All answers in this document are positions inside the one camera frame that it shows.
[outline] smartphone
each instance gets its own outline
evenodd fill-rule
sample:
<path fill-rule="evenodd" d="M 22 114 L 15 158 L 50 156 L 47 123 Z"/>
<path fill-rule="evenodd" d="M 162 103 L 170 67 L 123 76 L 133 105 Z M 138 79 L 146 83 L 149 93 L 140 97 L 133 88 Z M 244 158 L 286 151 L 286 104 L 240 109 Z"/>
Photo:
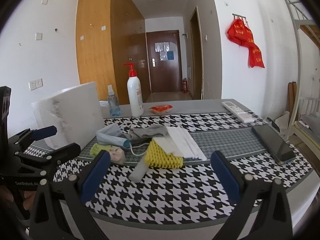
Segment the smartphone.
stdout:
<path fill-rule="evenodd" d="M 294 151 L 269 125 L 253 126 L 252 131 L 278 165 L 289 163 L 295 159 Z"/>

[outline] fire extinguisher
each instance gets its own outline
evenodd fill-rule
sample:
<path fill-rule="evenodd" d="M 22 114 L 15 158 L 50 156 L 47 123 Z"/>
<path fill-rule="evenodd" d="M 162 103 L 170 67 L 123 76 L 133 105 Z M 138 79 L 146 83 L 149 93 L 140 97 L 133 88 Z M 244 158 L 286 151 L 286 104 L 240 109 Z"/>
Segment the fire extinguisher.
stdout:
<path fill-rule="evenodd" d="M 183 92 L 184 92 L 185 94 L 187 94 L 187 93 L 188 93 L 188 79 L 185 78 L 185 79 L 182 81 L 182 84 L 183 84 Z"/>

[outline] bunk bed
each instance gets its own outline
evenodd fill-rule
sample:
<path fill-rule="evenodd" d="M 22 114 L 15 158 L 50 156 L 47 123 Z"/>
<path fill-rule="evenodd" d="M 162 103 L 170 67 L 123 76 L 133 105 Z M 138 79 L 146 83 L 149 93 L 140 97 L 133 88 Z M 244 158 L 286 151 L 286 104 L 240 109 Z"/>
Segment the bunk bed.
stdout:
<path fill-rule="evenodd" d="M 304 116 L 313 116 L 319 118 L 319 98 L 304 98 L 300 96 L 301 92 L 301 42 L 299 30 L 302 30 L 320 49 L 320 29 L 316 23 L 309 19 L 303 11 L 297 6 L 300 1 L 285 0 L 294 27 L 294 32 L 297 41 L 298 49 L 298 80 L 297 80 L 297 93 L 294 102 L 292 115 L 290 118 L 286 138 L 290 135 L 297 135 L 309 148 L 310 150 L 320 159 L 320 135 L 316 134 L 310 127 L 306 126 L 302 121 Z"/>

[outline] face mask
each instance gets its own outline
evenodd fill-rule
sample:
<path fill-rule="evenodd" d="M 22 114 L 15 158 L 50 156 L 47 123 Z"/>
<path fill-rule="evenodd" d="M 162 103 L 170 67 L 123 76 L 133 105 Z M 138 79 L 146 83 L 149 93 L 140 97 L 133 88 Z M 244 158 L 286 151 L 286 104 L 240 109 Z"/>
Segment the face mask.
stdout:
<path fill-rule="evenodd" d="M 100 145 L 114 145 L 129 149 L 131 144 L 126 138 L 119 137 L 122 131 L 117 123 L 108 125 L 97 131 L 97 140 Z"/>

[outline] white remote control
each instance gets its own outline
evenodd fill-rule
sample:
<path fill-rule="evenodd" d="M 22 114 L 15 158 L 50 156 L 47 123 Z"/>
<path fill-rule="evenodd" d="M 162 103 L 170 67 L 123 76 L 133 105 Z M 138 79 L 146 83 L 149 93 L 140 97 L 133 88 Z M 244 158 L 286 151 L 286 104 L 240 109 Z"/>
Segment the white remote control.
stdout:
<path fill-rule="evenodd" d="M 222 102 L 222 105 L 228 109 L 231 113 L 233 113 L 241 122 L 243 123 L 252 123 L 254 122 L 254 118 L 247 114 L 244 110 L 240 107 L 236 106 L 232 102 Z"/>

